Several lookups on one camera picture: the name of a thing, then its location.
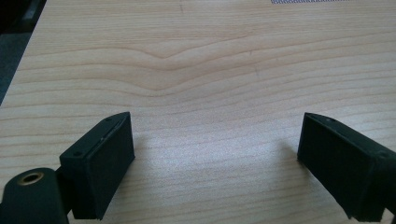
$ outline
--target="wooden table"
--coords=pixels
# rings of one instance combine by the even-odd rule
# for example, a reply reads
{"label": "wooden table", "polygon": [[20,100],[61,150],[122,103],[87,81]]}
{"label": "wooden table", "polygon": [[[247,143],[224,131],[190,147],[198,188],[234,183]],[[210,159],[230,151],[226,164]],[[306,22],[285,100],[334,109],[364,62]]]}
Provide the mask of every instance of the wooden table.
{"label": "wooden table", "polygon": [[296,151],[305,111],[396,149],[395,11],[49,0],[0,108],[1,191],[131,111],[136,159],[104,220],[71,223],[355,223]]}

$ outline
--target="light wood surface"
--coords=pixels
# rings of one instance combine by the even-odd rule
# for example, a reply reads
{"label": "light wood surface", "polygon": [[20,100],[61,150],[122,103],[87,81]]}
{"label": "light wood surface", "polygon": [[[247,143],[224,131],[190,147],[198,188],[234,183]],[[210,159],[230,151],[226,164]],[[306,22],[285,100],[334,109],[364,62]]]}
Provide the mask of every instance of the light wood surface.
{"label": "light wood surface", "polygon": [[296,151],[305,111],[396,149],[395,11],[48,0],[0,107],[0,190],[131,111],[135,161],[104,220],[72,224],[356,223]]}

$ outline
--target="black plastic part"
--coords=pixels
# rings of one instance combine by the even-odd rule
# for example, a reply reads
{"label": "black plastic part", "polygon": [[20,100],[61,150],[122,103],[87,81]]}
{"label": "black plastic part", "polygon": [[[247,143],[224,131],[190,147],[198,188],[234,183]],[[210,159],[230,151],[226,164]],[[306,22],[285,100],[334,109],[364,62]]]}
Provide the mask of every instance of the black plastic part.
{"label": "black plastic part", "polygon": [[99,122],[60,157],[64,179],[73,182],[75,218],[102,219],[134,159],[130,113]]}
{"label": "black plastic part", "polygon": [[0,223],[68,223],[55,172],[49,168],[38,168],[8,181]]}
{"label": "black plastic part", "polygon": [[380,221],[396,213],[396,153],[345,124],[305,113],[298,160],[349,218]]}

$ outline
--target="wood grain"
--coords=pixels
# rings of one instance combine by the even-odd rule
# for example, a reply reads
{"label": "wood grain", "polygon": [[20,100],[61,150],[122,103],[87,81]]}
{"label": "wood grain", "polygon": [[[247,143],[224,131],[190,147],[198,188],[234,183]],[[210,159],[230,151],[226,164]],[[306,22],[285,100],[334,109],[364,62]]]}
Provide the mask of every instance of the wood grain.
{"label": "wood grain", "polygon": [[49,0],[0,107],[0,190],[131,111],[136,160],[101,223],[356,223],[298,140],[309,111],[396,149],[395,11]]}

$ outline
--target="dark floor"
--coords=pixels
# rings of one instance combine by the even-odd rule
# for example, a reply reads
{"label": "dark floor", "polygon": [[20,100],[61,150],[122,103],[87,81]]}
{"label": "dark floor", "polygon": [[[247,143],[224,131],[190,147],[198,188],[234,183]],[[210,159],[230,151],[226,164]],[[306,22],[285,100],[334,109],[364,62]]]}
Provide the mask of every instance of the dark floor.
{"label": "dark floor", "polygon": [[25,0],[27,8],[0,34],[0,105],[17,71],[46,0]]}

